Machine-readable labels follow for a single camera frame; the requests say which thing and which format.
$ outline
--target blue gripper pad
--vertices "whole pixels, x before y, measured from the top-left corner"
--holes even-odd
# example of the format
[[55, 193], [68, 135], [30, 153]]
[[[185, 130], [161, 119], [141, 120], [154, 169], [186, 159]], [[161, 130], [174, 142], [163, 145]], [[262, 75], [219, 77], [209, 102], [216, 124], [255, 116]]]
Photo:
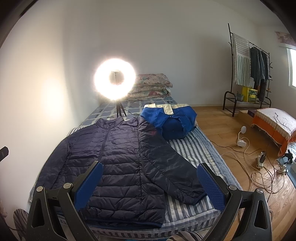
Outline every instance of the blue gripper pad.
[[75, 192], [74, 207], [77, 211], [86, 206], [102, 175], [103, 165], [98, 162]]
[[226, 206], [226, 197], [220, 187], [217, 185], [216, 181], [201, 164], [198, 165], [196, 173], [199, 182], [207, 193], [214, 208], [223, 211]]

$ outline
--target mattress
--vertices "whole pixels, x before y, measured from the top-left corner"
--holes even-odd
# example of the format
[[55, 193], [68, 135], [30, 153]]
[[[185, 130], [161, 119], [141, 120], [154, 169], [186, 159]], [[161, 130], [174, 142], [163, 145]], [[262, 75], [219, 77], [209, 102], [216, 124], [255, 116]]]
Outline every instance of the mattress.
[[288, 143], [296, 141], [296, 120], [282, 110], [275, 108], [256, 110], [252, 126], [265, 131], [276, 144], [280, 145], [278, 156], [286, 153]]
[[[122, 102], [127, 112], [125, 120], [140, 115], [146, 104], [176, 104], [172, 97], [164, 99], [148, 99], [144, 101]], [[116, 105], [114, 102], [108, 102], [100, 105], [90, 116], [77, 128], [71, 130], [71, 133], [80, 128], [94, 124], [99, 118], [116, 118]], [[197, 126], [188, 133], [184, 139], [170, 140], [168, 143], [189, 161], [197, 167], [200, 163], [207, 163], [216, 175], [219, 175], [227, 184], [234, 184], [242, 189], [236, 178], [230, 172], [226, 163], [216, 151], [212, 143]], [[196, 205], [186, 205], [172, 198], [169, 195], [166, 198], [165, 220], [159, 229], [143, 230], [109, 230], [89, 226], [95, 235], [111, 236], [124, 239], [137, 240], [156, 240], [168, 238], [179, 231], [202, 231], [209, 229], [218, 218], [220, 211], [213, 208], [208, 196], [204, 197]], [[66, 225], [63, 216], [59, 216], [62, 224]]]

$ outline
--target white wall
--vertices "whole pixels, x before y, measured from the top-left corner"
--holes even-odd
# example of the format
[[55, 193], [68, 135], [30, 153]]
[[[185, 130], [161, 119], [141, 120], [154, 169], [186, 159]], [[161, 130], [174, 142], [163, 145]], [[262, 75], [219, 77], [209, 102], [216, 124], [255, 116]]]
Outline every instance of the white wall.
[[0, 162], [0, 198], [11, 226], [48, 156], [86, 117], [72, 105], [64, 70], [66, 3], [38, 1], [0, 49], [0, 148], [9, 148]]
[[289, 86], [289, 61], [287, 49], [279, 47], [275, 31], [288, 33], [284, 25], [260, 26], [258, 28], [262, 48], [270, 52], [270, 97], [272, 107], [281, 109], [296, 118], [296, 105], [294, 104], [296, 90]]
[[111, 57], [130, 62], [136, 73], [164, 73], [179, 103], [222, 104], [231, 83], [231, 30], [257, 42], [256, 26], [211, 0], [73, 1], [67, 18], [77, 81]]

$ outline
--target quilted jacket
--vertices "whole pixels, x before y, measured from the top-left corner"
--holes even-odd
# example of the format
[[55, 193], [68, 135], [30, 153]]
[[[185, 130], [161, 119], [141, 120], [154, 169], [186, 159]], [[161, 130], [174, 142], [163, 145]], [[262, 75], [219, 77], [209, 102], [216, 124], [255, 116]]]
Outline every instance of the quilted jacket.
[[55, 148], [36, 186], [60, 188], [98, 160], [103, 176], [80, 212], [87, 224], [104, 228], [161, 227], [165, 193], [185, 204], [206, 194], [196, 168], [181, 157], [142, 117], [99, 119]]

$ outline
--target yellow box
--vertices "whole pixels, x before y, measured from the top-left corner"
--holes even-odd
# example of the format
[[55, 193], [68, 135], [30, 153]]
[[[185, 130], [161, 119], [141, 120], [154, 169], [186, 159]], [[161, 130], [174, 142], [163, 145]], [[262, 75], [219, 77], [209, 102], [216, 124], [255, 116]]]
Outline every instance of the yellow box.
[[244, 102], [256, 102], [257, 99], [257, 90], [251, 89], [249, 87], [244, 86], [242, 88], [242, 94], [244, 95], [243, 101]]

